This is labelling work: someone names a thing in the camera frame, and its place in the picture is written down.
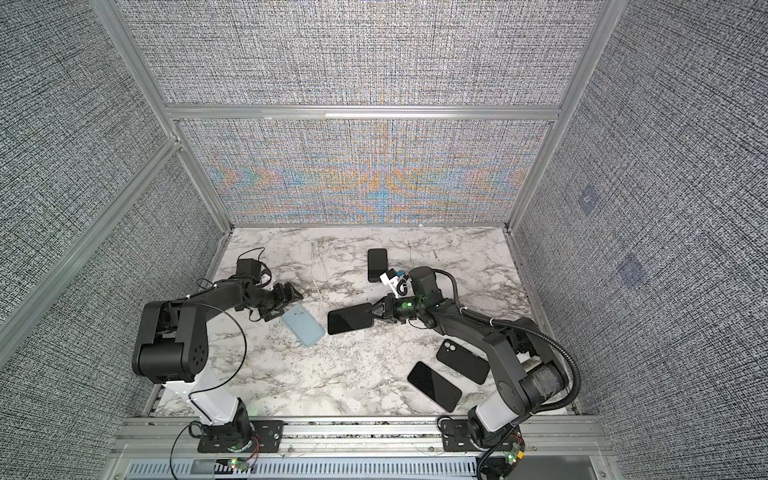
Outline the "light blue phone case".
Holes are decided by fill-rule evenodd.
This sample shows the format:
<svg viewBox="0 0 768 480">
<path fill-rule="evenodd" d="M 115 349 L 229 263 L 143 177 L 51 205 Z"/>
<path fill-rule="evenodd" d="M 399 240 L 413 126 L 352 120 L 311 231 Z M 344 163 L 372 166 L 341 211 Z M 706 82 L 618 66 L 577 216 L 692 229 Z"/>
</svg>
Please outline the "light blue phone case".
<svg viewBox="0 0 768 480">
<path fill-rule="evenodd" d="M 301 304 L 293 305 L 282 315 L 283 323 L 304 347 L 311 347 L 326 334 L 315 317 Z"/>
</svg>

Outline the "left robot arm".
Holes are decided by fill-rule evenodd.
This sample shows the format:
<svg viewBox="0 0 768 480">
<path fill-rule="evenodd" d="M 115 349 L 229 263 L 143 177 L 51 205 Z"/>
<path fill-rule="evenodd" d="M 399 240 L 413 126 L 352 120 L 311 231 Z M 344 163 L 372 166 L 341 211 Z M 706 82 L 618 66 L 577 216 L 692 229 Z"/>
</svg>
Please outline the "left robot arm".
<svg viewBox="0 0 768 480">
<path fill-rule="evenodd" d="M 229 451 L 255 446 L 256 435 L 242 399 L 208 365 L 208 327 L 219 315 L 233 319 L 232 310 L 255 311 L 265 322 L 282 316 L 303 299 L 290 283 L 271 289 L 247 277 L 218 281 L 184 298 L 147 303 L 142 311 L 132 357 L 138 376 L 175 392 L 195 411 L 193 424 L 203 443 Z"/>
</svg>

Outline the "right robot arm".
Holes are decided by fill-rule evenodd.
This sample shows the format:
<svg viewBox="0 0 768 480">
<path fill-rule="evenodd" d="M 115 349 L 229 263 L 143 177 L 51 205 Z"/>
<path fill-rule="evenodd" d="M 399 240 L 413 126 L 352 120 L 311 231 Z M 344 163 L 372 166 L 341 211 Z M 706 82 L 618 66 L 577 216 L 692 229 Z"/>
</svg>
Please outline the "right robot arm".
<svg viewBox="0 0 768 480">
<path fill-rule="evenodd" d="M 391 292 L 374 304 L 382 310 L 377 319 L 417 319 L 484 353 L 495 392 L 468 413 L 469 437 L 477 447 L 499 445 L 530 416 L 564 408 L 578 396 L 582 378 L 576 360 L 532 319 L 506 320 L 469 309 L 459 301 L 456 279 L 441 269 L 389 269 L 380 281 Z"/>
</svg>

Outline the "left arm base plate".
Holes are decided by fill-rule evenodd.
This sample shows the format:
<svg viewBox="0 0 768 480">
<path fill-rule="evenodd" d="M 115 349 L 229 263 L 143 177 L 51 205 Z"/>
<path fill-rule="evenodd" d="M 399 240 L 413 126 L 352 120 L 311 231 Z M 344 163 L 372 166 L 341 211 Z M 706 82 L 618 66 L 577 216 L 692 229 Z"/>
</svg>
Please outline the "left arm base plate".
<svg viewBox="0 0 768 480">
<path fill-rule="evenodd" d="M 202 434 L 197 446 L 198 453 L 205 454 L 250 454 L 277 453 L 283 438 L 286 423 L 282 420 L 251 421 L 252 433 L 246 440 L 225 440 L 222 436 L 214 438 L 212 434 Z"/>
</svg>

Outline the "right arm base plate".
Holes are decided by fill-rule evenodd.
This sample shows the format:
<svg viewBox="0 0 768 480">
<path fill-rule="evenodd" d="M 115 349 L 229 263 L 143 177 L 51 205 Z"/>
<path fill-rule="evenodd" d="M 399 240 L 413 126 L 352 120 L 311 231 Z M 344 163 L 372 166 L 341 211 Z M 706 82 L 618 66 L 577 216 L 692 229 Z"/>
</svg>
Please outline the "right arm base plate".
<svg viewBox="0 0 768 480">
<path fill-rule="evenodd" d="M 441 416 L 436 420 L 436 426 L 446 452 L 480 452 L 492 447 L 510 449 L 513 444 L 524 443 L 520 429 L 509 425 L 489 432 L 477 420 Z"/>
</svg>

